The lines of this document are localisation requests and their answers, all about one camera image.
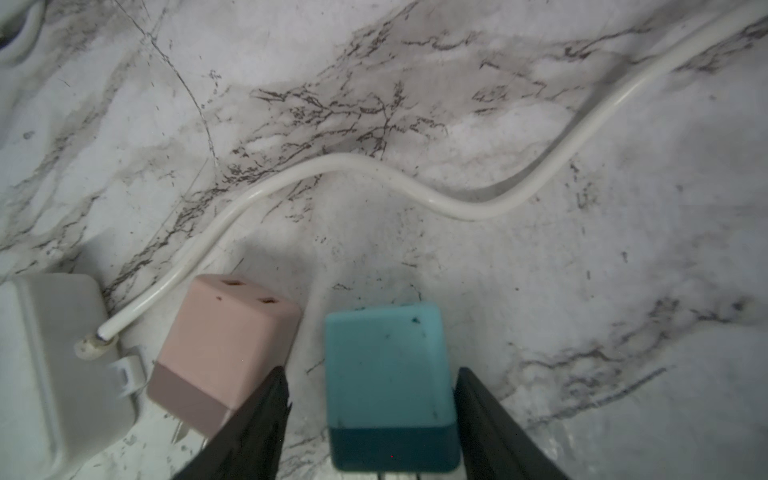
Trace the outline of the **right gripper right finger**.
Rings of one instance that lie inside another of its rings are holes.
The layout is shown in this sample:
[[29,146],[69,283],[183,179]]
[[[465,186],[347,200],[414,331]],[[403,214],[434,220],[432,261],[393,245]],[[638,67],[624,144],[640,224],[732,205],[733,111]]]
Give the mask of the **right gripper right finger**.
[[458,371],[454,400],[469,479],[568,479],[467,367]]

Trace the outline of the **pink plug cube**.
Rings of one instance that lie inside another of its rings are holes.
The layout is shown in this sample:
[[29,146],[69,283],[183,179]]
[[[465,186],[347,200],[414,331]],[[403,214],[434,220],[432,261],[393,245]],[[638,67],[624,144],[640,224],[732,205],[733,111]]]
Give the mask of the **pink plug cube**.
[[147,385],[150,400],[214,437],[272,369],[286,364],[302,311],[248,279],[195,277]]

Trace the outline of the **teal plug cube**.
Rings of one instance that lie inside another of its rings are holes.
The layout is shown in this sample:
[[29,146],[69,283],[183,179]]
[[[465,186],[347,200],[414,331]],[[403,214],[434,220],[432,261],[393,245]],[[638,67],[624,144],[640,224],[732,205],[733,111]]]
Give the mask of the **teal plug cube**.
[[459,466],[457,411],[436,304],[330,313],[324,341],[336,469],[423,474]]

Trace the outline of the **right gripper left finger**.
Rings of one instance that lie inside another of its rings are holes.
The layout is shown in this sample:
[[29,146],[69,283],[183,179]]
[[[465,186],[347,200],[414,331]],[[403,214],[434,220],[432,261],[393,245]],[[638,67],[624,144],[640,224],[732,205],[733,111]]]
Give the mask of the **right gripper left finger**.
[[290,411],[285,369],[277,366],[175,478],[274,479]]

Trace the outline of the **long white power strip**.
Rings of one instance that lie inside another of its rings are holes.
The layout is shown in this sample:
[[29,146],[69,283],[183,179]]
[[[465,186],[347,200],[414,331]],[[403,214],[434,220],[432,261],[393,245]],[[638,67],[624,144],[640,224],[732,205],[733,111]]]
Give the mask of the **long white power strip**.
[[1,476],[60,479],[121,440],[137,413],[140,361],[75,345],[107,319],[88,275],[16,276],[1,285]]

